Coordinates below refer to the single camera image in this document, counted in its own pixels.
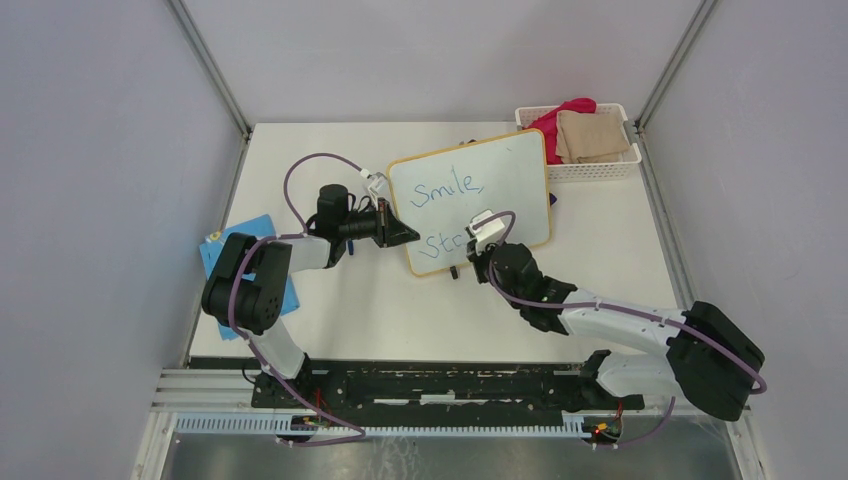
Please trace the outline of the yellow framed whiteboard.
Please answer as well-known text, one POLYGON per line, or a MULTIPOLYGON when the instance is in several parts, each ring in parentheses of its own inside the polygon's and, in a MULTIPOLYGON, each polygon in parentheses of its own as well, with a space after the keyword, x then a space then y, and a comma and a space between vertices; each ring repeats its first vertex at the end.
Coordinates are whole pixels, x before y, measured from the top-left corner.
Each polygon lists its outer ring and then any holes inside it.
POLYGON ((393 209, 420 239, 405 245, 423 277, 466 263, 465 228, 485 211, 512 211, 508 239, 536 247, 552 236, 545 143, 527 129, 391 163, 393 209))

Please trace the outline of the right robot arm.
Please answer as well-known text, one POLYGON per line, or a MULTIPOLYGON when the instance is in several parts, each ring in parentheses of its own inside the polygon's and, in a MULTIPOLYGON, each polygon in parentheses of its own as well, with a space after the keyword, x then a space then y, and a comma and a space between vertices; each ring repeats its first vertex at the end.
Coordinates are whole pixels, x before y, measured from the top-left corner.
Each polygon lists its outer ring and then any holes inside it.
POLYGON ((523 244, 472 240, 466 248, 478 281, 490 284, 533 328, 595 338, 629 353, 593 353, 577 382, 580 400, 602 408, 615 397, 684 397, 724 421, 767 390, 762 350, 716 305, 653 309, 602 298, 542 273, 523 244))

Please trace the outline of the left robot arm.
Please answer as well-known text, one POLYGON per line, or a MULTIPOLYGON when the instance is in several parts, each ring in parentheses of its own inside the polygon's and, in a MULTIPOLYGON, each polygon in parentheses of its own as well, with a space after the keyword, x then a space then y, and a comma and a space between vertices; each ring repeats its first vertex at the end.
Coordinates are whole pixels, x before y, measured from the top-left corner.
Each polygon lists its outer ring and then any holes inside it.
POLYGON ((352 199, 346 187, 325 185, 304 234, 262 239, 231 234, 203 290, 204 313, 248 343, 268 375, 278 379, 275 392, 290 407, 306 405, 314 394, 309 357, 280 319, 290 275, 335 267, 356 240, 392 248, 420 239, 386 198, 371 197, 359 209, 352 199))

